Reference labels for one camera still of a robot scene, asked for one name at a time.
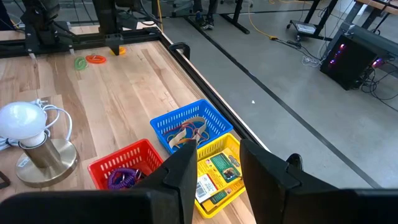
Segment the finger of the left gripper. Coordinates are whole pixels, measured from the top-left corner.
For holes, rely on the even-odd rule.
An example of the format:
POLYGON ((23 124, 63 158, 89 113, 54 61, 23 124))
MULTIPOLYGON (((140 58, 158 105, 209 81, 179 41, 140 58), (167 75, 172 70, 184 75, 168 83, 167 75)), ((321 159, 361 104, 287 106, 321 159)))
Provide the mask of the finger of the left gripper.
POLYGON ((124 39, 123 39, 123 36, 121 34, 115 34, 114 37, 115 37, 114 54, 115 55, 119 55, 119 53, 120 53, 119 47, 124 42, 124 39))
POLYGON ((106 34, 105 35, 105 43, 110 48, 111 52, 114 53, 115 43, 114 43, 113 34, 106 34))

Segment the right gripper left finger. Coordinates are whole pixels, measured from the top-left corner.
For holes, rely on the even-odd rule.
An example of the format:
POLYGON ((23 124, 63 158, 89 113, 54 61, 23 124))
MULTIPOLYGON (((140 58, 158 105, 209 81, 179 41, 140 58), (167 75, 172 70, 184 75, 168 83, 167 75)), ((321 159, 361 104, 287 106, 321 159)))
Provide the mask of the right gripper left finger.
POLYGON ((1 202, 1 223, 191 223, 196 187, 190 140, 130 189, 17 194, 1 202))

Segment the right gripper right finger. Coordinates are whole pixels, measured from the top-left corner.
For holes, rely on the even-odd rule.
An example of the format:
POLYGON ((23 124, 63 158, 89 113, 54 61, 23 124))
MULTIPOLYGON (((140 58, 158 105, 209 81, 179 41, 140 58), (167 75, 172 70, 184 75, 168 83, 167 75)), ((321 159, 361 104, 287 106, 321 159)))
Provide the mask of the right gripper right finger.
POLYGON ((397 224, 396 189, 339 189, 248 139, 240 142, 243 181, 257 223, 397 224))

